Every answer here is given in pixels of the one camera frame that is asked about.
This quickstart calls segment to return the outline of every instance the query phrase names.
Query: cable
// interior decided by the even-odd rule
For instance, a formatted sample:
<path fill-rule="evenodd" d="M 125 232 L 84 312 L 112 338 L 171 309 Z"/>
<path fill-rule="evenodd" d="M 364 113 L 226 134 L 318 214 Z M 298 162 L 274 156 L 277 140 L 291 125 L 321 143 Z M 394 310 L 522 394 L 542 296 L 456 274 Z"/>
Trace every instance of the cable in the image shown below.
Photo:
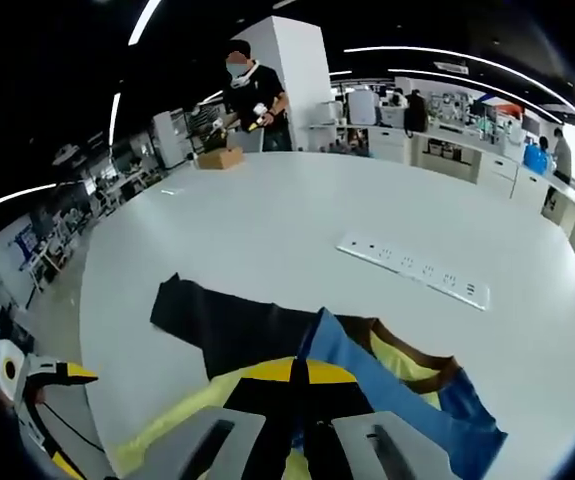
<path fill-rule="evenodd" d="M 60 420 L 61 422 L 63 422 L 65 424 L 65 426 L 67 426 L 67 428 L 69 428 L 72 432 L 74 432 L 76 435 L 78 435 L 84 442 L 88 443 L 89 445 L 91 445 L 92 447 L 94 447 L 96 450 L 105 453 L 105 450 L 103 450 L 101 447 L 99 447 L 98 445 L 96 445 L 94 442 L 90 442 L 89 440 L 87 440 L 85 437 L 83 437 L 78 430 L 76 430 L 74 427 L 72 427 L 71 425 L 69 425 L 69 423 L 67 423 L 65 421 L 65 419 L 63 419 L 63 417 L 61 417 L 60 415 L 58 415 L 53 408 L 51 408 L 47 402 L 43 402 L 43 405 L 47 408 L 47 410 L 49 410 L 51 413 L 53 413 L 58 420 Z"/>

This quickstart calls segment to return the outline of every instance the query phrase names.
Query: power strip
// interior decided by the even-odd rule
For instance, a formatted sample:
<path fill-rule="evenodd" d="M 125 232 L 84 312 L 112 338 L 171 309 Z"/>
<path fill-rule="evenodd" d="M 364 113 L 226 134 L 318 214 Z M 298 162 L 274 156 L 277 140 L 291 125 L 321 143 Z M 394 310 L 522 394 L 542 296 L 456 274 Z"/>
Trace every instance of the power strip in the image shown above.
<path fill-rule="evenodd" d="M 414 253 L 355 233 L 346 234 L 336 246 L 348 253 L 394 273 L 417 280 L 479 310 L 489 308 L 489 287 Z"/>

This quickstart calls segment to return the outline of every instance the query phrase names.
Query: face mask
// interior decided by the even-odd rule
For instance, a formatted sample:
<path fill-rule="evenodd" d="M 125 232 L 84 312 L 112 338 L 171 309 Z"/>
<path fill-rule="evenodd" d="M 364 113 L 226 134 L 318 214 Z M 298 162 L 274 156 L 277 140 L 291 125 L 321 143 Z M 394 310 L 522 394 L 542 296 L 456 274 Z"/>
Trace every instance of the face mask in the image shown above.
<path fill-rule="evenodd" d="M 231 74 L 233 78 L 240 77 L 248 70 L 246 64 L 226 63 L 225 65 L 227 67 L 227 71 Z"/>

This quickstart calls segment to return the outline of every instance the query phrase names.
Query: cardboard box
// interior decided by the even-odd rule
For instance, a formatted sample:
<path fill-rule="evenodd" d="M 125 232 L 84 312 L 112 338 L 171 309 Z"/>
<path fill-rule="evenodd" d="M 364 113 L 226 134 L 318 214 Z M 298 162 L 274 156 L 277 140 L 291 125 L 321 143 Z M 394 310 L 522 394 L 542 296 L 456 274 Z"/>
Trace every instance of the cardboard box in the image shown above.
<path fill-rule="evenodd" d="M 243 161 L 243 149 L 218 148 L 209 153 L 198 155 L 196 164 L 203 170 L 225 170 Z"/>

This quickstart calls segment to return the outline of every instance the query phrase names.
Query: black ceiling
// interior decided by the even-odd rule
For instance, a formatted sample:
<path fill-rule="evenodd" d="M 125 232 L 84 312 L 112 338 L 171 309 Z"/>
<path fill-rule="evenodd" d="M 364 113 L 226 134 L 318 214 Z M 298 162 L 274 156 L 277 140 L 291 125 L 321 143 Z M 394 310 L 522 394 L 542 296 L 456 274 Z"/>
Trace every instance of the black ceiling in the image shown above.
<path fill-rule="evenodd" d="M 222 43 L 272 14 L 321 26 L 332 71 L 382 77 L 387 68 L 435 70 L 440 56 L 343 53 L 428 46 L 514 67 L 575 103 L 575 1 L 298 0 L 274 11 L 275 1 L 162 0 L 134 47 L 128 39 L 147 0 L 0 1 L 0 196 L 55 180 L 50 164 L 64 143 L 106 135 L 117 91 L 120 138 L 145 128 L 159 111 L 222 88 Z M 469 67 L 470 78 L 555 103 L 515 77 Z"/>

